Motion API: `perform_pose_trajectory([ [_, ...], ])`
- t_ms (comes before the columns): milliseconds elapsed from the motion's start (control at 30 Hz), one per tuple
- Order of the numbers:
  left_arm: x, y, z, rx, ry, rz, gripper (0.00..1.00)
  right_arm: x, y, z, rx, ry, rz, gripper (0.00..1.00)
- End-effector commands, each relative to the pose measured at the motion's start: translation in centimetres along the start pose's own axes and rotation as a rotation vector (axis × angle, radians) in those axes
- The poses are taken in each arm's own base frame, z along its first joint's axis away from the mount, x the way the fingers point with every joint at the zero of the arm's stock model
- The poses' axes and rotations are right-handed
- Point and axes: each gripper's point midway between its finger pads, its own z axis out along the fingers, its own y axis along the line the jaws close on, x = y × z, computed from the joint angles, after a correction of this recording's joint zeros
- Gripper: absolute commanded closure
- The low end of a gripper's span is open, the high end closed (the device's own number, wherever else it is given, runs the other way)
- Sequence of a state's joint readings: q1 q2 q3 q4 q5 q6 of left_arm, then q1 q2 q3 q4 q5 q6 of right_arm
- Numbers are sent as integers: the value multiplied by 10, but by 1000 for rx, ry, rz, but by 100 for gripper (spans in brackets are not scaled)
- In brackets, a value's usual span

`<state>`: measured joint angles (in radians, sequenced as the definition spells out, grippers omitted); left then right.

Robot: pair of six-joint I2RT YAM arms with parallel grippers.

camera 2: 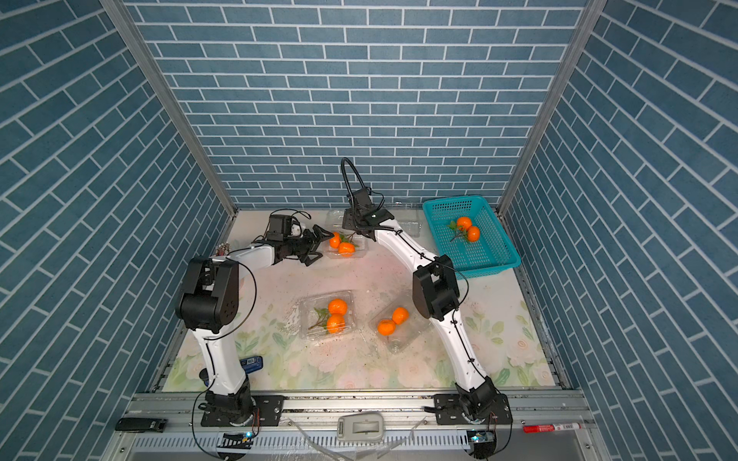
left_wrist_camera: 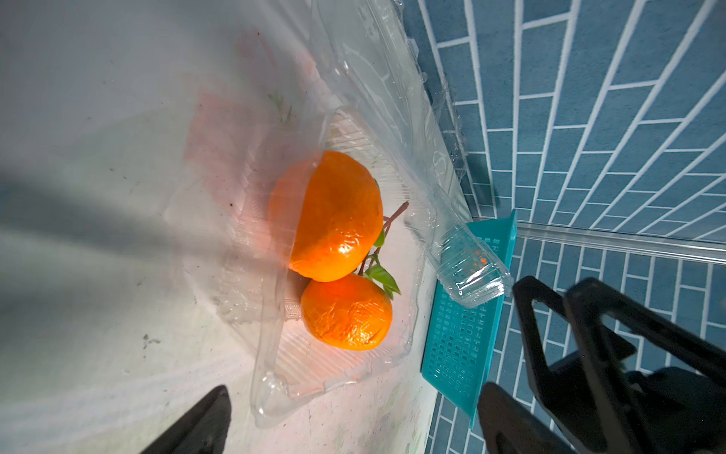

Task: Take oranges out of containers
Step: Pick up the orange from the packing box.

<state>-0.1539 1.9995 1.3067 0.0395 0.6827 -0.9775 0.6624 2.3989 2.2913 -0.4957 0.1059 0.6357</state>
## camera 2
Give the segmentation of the orange pair with leaves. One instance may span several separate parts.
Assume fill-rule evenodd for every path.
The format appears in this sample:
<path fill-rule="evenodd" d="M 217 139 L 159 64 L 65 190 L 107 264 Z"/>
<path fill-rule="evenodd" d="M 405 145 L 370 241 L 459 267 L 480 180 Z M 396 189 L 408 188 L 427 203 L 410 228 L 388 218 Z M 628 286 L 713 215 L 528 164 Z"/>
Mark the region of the orange pair with leaves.
<path fill-rule="evenodd" d="M 467 216 L 452 220 L 448 227 L 453 232 L 451 242 L 463 239 L 466 242 L 475 243 L 480 240 L 480 229 Z"/>

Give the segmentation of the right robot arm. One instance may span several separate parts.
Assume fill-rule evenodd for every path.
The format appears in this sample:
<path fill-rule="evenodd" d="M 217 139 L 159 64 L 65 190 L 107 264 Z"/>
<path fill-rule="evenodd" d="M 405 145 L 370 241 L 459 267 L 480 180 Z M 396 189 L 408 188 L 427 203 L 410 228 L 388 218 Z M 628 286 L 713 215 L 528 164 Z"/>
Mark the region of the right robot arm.
<path fill-rule="evenodd" d="M 370 188 L 349 190 L 347 198 L 344 228 L 379 243 L 411 272 L 413 303 L 438 332 L 451 359 L 459 400 L 473 418 L 492 405 L 499 391 L 477 359 L 463 325 L 457 271 L 451 259 L 407 236 L 391 212 L 373 203 Z"/>

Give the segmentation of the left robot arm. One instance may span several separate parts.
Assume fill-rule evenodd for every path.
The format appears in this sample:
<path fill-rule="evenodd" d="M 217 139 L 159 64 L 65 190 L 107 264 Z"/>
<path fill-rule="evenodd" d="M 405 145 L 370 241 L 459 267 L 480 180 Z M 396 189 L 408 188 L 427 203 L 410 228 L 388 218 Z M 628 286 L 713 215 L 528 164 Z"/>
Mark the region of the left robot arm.
<path fill-rule="evenodd" d="M 190 259 L 175 314 L 203 353 L 208 403 L 237 409 L 252 403 L 248 376 L 236 352 L 234 335 L 238 329 L 232 325 L 239 309 L 240 273 L 254 279 L 257 270 L 286 259 L 312 265 L 322 257 L 320 244 L 333 237 L 318 225 L 304 227 L 296 216 L 279 209 L 269 216 L 263 234 L 247 246 Z"/>

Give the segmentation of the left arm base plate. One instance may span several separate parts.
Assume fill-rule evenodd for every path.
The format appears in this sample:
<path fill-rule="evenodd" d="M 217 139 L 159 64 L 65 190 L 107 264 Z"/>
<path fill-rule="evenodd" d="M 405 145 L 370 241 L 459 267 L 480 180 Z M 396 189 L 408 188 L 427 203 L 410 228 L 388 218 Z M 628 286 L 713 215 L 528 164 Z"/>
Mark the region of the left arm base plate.
<path fill-rule="evenodd" d="M 276 428 L 280 424 L 286 398 L 282 395 L 255 395 L 252 397 L 253 409 L 247 419 L 238 422 L 235 416 L 225 410 L 216 409 L 209 403 L 200 403 L 203 411 L 201 426 L 204 428 Z"/>

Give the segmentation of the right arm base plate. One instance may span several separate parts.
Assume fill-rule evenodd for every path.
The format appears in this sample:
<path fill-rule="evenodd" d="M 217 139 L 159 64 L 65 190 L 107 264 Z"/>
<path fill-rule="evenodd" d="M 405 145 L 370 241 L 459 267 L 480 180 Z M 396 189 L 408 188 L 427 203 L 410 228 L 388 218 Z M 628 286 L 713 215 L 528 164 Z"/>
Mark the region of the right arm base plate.
<path fill-rule="evenodd" d="M 436 424 L 440 426 L 460 425 L 511 425 L 514 422 L 509 399 L 505 394 L 497 394 L 491 401 L 491 406 L 486 412 L 478 412 L 475 417 L 464 413 L 459 401 L 459 394 L 435 394 L 434 402 L 430 406 L 424 406 L 424 410 L 435 417 Z"/>

